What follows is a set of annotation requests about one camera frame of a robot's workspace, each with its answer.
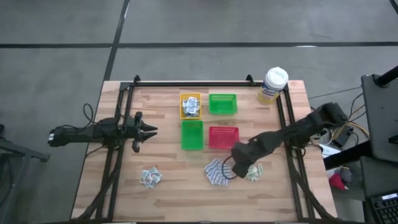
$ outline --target wire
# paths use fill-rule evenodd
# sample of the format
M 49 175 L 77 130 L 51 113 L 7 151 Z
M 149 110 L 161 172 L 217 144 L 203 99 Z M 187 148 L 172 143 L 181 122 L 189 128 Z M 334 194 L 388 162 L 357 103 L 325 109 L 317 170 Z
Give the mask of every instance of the wire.
M 350 111 L 349 111 L 348 121 L 347 121 L 342 127 L 338 128 L 338 129 L 336 129 L 336 130 L 334 130 L 334 131 L 332 132 L 332 135 L 331 135 L 331 136 L 332 136 L 332 139 L 336 139 L 337 136 L 340 135 L 340 133 L 342 132 L 343 128 L 346 126 L 347 123 L 349 123 L 350 121 L 354 121 L 354 120 L 360 118 L 362 115 L 365 114 L 365 112 L 364 112 L 363 114 L 361 114 L 361 115 L 358 116 L 357 118 L 355 118 L 355 119 L 353 119 L 353 120 L 350 120 L 351 117 L 352 117 L 355 113 L 357 113 L 361 108 L 363 108 L 363 107 L 365 106 L 365 105 L 362 105 L 362 106 L 360 106 L 359 108 L 357 108 L 356 110 L 353 111 L 355 101 L 356 101 L 360 96 L 362 96 L 362 95 L 363 95 L 363 93 L 359 94 L 358 96 L 356 96 L 356 97 L 354 98 L 353 102 L 351 103 L 351 109 L 350 109 Z
M 366 129 L 364 129 L 362 126 L 360 126 L 359 124 L 357 124 L 357 123 L 355 123 L 355 122 L 352 122 L 352 121 L 349 121 L 349 122 L 347 123 L 347 125 L 360 129 L 360 130 L 362 131 L 362 133 L 363 133 L 368 139 L 370 139 L 370 135 L 369 135 L 368 131 L 367 131 Z
M 357 145 L 359 144 L 359 136 L 358 136 L 358 134 L 356 134 L 355 132 L 353 132 L 352 134 L 356 136 L 356 143 L 355 143 L 355 146 L 357 146 Z
M 90 155 L 91 153 L 96 152 L 96 151 L 98 151 L 98 150 L 100 150 L 100 149 L 102 149 L 102 148 L 104 148 L 104 146 L 101 146 L 101 147 L 98 147 L 98 148 L 92 150 L 91 152 L 89 152 L 89 153 L 86 154 L 85 158 L 87 158 L 87 156 Z
M 125 89 L 121 90 L 120 92 L 123 92 L 127 88 L 129 88 L 129 86 L 125 87 Z M 90 109 L 90 117 L 86 113 L 86 106 L 88 106 Z M 126 119 L 126 117 L 122 115 L 122 111 L 121 111 L 121 108 L 119 105 L 116 105 L 116 110 L 119 111 L 119 113 L 118 113 L 119 116 Z M 77 130 L 77 129 L 79 129 L 78 127 L 69 125 L 69 124 L 62 125 L 61 128 L 73 128 L 73 129 L 75 129 L 76 133 L 80 133 L 80 132 L 86 130 L 87 127 L 90 126 L 91 124 L 98 124 L 97 122 L 94 121 L 94 110 L 93 110 L 93 107 L 89 103 L 85 103 L 83 105 L 83 114 L 85 115 L 86 119 L 88 120 L 88 123 L 86 124 L 86 126 L 82 127 L 80 130 Z
M 359 115 L 358 117 L 356 117 L 356 118 L 354 118 L 354 119 L 352 119 L 351 121 L 348 121 L 348 122 L 353 122 L 353 121 L 355 121 L 356 119 L 358 119 L 358 118 L 364 116 L 365 114 L 366 114 L 366 111 L 363 112 L 363 113 L 362 113 L 361 115 Z
M 345 91 L 356 90 L 356 89 L 359 89 L 359 88 L 362 88 L 362 87 L 359 86 L 359 87 L 349 88 L 349 89 L 346 89 L 346 90 L 340 90 L 340 91 L 336 91 L 336 92 L 333 92 L 333 93 L 327 93 L 327 94 L 323 94 L 323 95 L 319 95 L 319 96 L 312 96 L 312 97 L 308 97 L 308 99 L 314 99 L 314 98 L 328 96 L 328 95 L 332 95 L 332 94 L 336 94 L 336 93 L 342 93 L 342 92 L 345 92 Z
M 12 168 L 11 168 L 11 163 L 10 159 L 7 157 L 7 164 L 8 164 L 8 172 L 10 175 L 10 188 L 8 189 L 6 195 L 4 196 L 3 200 L 0 203 L 0 208 L 4 205 L 4 202 L 7 200 L 8 195 L 10 194 L 11 189 L 14 187 L 14 178 L 12 177 Z
M 304 153 L 302 154 L 302 157 L 305 156 L 305 153 L 307 152 L 307 147 L 308 147 L 308 146 L 315 146 L 315 147 L 318 147 L 318 148 L 321 150 L 321 152 L 323 152 L 323 148 L 322 148 L 320 145 L 314 144 L 314 143 L 312 142 L 312 140 L 310 140 L 310 143 L 307 143 L 307 145 L 306 145 L 304 148 L 301 149 L 301 150 L 304 150 Z
M 230 158 L 232 158 L 232 156 L 229 156 L 228 158 L 226 158 L 226 159 L 224 160 L 223 166 L 221 167 L 221 173 L 223 174 L 223 176 L 225 177 L 225 179 L 233 180 L 233 179 L 237 178 L 238 175 L 235 175 L 234 177 L 227 177 L 227 176 L 225 176 L 225 174 L 224 174 L 224 165 L 225 165 L 226 161 L 227 161 L 228 159 L 230 159 Z
M 307 152 L 307 150 L 306 150 L 305 148 L 297 148 L 297 147 L 294 147 L 294 149 L 296 149 L 296 150 L 295 150 L 296 153 L 300 152 L 302 157 L 304 157 L 304 156 L 305 156 L 305 153 Z
M 353 107 L 354 107 L 354 103 L 355 103 L 355 101 L 356 101 L 356 99 L 358 99 L 360 96 L 362 96 L 363 95 L 363 93 L 361 93 L 361 94 L 359 94 L 354 100 L 353 100 L 353 102 L 351 103 L 351 109 L 350 109 L 350 111 L 349 111 L 349 116 L 348 116 L 348 119 L 350 119 L 350 117 L 353 115 L 353 114 L 355 114 L 355 112 L 353 113 Z
M 324 145 L 329 145 L 330 143 L 331 143 L 331 141 L 333 140 L 333 133 L 334 132 L 332 132 L 330 129 L 326 129 L 327 131 L 328 131 L 328 133 L 329 133 L 329 142 L 328 143 L 323 143 L 323 137 L 324 137 L 324 135 L 322 135 L 321 136 L 321 138 L 319 139 L 319 142 L 321 143 L 321 144 L 324 144 Z

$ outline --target concrete floor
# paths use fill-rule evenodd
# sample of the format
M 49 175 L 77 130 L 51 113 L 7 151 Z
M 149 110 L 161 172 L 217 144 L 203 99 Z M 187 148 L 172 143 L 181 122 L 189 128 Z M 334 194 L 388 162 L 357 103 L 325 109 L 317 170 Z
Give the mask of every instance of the concrete floor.
M 123 0 L 0 0 L 0 44 L 111 43 Z M 121 42 L 398 41 L 388 0 L 131 0 Z M 83 126 L 84 103 L 96 107 L 110 49 L 0 49 L 0 123 L 5 137 L 51 153 L 33 161 L 15 223 L 67 220 L 86 144 L 51 148 L 49 131 Z M 334 101 L 344 111 L 360 76 L 397 65 L 398 47 L 258 49 L 119 49 L 111 80 L 261 79 L 271 67 L 305 80 L 313 107 Z M 367 127 L 363 116 L 357 122 Z M 334 192 L 339 217 L 363 220 L 359 200 Z

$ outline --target green container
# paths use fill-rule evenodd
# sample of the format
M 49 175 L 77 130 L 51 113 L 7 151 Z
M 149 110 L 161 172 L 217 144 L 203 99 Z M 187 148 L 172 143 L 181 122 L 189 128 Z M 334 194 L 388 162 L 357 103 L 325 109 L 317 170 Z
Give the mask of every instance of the green container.
M 203 149 L 203 121 L 182 121 L 181 148 L 185 150 Z
M 235 94 L 209 94 L 209 111 L 211 114 L 235 114 Z

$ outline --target electronic equipment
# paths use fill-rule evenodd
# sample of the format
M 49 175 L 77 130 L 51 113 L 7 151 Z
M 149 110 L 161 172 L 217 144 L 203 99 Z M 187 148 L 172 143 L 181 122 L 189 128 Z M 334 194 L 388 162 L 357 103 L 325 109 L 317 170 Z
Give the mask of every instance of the electronic equipment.
M 398 223 L 398 190 L 368 199 L 377 222 L 382 224 Z

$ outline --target wooden table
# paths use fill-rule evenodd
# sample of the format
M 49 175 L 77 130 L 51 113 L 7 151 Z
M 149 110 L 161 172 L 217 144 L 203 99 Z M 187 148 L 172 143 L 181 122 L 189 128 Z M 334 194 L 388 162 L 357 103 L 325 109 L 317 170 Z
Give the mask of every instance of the wooden table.
M 120 82 L 104 83 L 96 120 L 113 117 L 119 84 Z M 289 81 L 289 87 L 295 117 L 301 119 L 310 112 L 304 83 Z M 264 167 L 264 174 L 258 182 L 237 178 L 227 187 L 211 185 L 203 170 L 214 158 L 223 160 L 230 155 L 227 150 L 208 148 L 210 126 L 238 127 L 241 141 L 263 131 L 280 128 L 276 104 L 260 104 L 256 99 L 258 90 L 258 87 L 135 87 L 131 114 L 142 111 L 145 123 L 156 126 L 159 130 L 158 135 L 141 144 L 140 153 L 132 151 L 131 139 L 126 142 L 114 221 L 295 221 L 292 187 L 283 145 L 273 154 L 258 160 Z M 201 151 L 184 151 L 180 147 L 181 93 L 201 93 L 205 132 L 205 147 Z M 238 112 L 233 116 L 209 114 L 209 93 L 235 93 Z M 287 109 L 284 108 L 284 111 L 289 123 Z M 100 145 L 90 144 L 89 151 L 98 146 Z M 72 217 L 79 216 L 98 193 L 105 157 L 106 149 L 102 149 L 86 159 Z M 320 150 L 308 147 L 304 161 L 312 192 L 328 212 L 336 216 Z M 146 189 L 139 183 L 140 174 L 143 169 L 153 166 L 158 168 L 163 177 L 155 189 Z

